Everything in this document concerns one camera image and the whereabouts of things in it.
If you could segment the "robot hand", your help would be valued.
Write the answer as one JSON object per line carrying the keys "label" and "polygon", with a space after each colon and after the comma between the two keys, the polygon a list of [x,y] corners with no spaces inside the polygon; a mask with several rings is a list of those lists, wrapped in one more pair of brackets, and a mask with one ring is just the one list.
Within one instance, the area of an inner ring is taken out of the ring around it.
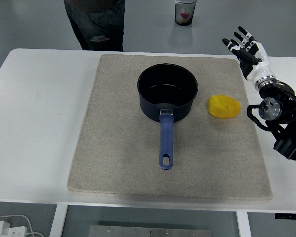
{"label": "robot hand", "polygon": [[255,83],[261,78],[274,77],[262,44],[241,26],[238,30],[234,33],[237,40],[223,38],[222,42],[237,57],[244,78]]}

